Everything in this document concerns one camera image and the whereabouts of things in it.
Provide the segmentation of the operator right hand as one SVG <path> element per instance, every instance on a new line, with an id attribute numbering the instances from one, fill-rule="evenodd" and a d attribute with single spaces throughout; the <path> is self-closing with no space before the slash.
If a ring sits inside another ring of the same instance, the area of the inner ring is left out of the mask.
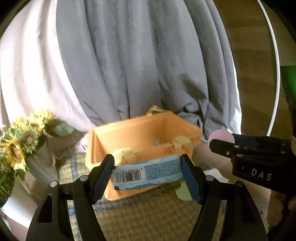
<path id="1" fill-rule="evenodd" d="M 275 227 L 279 224 L 282 219 L 282 211 L 284 209 L 284 200 L 286 196 L 284 194 L 272 191 L 270 194 L 267 223 L 269 224 L 268 229 Z"/>

